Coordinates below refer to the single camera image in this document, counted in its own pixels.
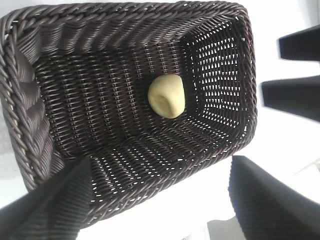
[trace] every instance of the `black plastic part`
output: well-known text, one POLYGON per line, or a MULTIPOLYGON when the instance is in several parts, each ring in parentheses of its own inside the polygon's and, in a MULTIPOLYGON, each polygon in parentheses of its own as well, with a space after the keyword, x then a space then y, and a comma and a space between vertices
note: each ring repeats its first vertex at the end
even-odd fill
POLYGON ((89 159, 77 159, 0 210, 0 240, 75 240, 91 199, 89 159))
POLYGON ((232 158, 229 195, 247 240, 320 239, 320 205, 244 156, 232 158))
POLYGON ((288 60, 320 61, 320 25, 279 39, 280 56, 288 60))
POLYGON ((262 83, 264 105, 320 122, 320 76, 262 83))

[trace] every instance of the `yellow ball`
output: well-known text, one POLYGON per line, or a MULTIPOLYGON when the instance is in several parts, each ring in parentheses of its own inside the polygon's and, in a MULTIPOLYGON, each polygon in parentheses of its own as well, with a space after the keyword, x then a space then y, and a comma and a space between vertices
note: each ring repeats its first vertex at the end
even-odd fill
POLYGON ((150 85, 148 101, 152 109, 162 117, 174 119, 185 110, 185 91, 181 77, 166 74, 157 77, 150 85))

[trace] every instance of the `white surface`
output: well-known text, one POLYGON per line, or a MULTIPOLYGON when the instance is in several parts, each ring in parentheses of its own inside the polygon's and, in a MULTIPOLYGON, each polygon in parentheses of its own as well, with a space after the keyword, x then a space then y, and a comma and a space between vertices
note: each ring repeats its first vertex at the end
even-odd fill
POLYGON ((192 232, 184 240, 210 240, 210 234, 208 230, 208 225, 198 228, 196 231, 192 232))
MULTIPOLYGON (((30 5, 72 2, 82 1, 6 1, 1 3, 0 15, 30 5)), ((252 23, 259 98, 259 84, 263 81, 320 73, 318 62, 281 60, 277 49, 278 38, 318 23, 317 0, 238 2, 248 9, 252 23)), ((249 157, 276 178, 320 202, 320 191, 316 184, 320 180, 318 171, 311 166, 294 175, 320 157, 317 151, 319 136, 320 124, 264 108, 259 99, 256 135, 251 144, 239 154, 249 157)), ((181 240, 210 220, 227 220, 233 217, 234 211, 227 189, 230 162, 229 158, 217 163, 143 204, 83 229, 78 240, 181 240)), ((0 115, 0 207, 25 193, 9 144, 8 132, 0 115)))

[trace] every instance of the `white background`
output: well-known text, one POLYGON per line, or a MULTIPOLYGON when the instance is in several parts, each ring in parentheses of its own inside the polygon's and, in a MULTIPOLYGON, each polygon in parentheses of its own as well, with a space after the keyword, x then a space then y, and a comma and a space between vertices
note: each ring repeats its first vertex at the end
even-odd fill
MULTIPOLYGON (((26 6, 77 2, 82 1, 6 1, 1 3, 0 16, 26 6)), ((239 154, 249 157, 308 198, 320 202, 318 170, 311 166, 296 174, 320 157, 317 151, 320 124, 262 107, 260 90, 260 83, 264 81, 320 73, 318 62, 279 59, 277 45, 278 38, 318 24, 317 0, 238 2, 248 9, 252 23, 259 98, 255 137, 239 154)), ((78 240, 181 240, 208 221, 230 219, 234 216, 227 189, 230 164, 231 159, 228 158, 160 192, 145 203, 83 229, 78 240)), ((0 207, 26 192, 1 112, 0 207)))

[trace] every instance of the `table surface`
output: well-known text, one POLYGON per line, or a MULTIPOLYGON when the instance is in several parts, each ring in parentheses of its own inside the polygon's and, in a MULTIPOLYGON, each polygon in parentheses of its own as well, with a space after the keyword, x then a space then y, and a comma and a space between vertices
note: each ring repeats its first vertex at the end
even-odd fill
MULTIPOLYGON (((6 1, 1 3, 0 16, 32 5, 76 2, 82 1, 6 1)), ((318 62, 279 59, 277 45, 278 38, 318 24, 318 1, 269 0, 263 4, 250 0, 238 2, 248 9, 252 23, 258 95, 255 137, 238 154, 249 157, 277 179, 320 202, 320 192, 314 190, 318 189, 319 171, 311 166, 296 174, 319 158, 320 124, 263 107, 260 89, 260 83, 264 81, 320 73, 318 62)), ((208 221, 230 219, 235 215, 228 194, 230 165, 231 158, 228 158, 208 167, 132 209, 81 230, 78 240, 180 240, 208 221)), ((0 208, 26 193, 1 112, 0 208)))

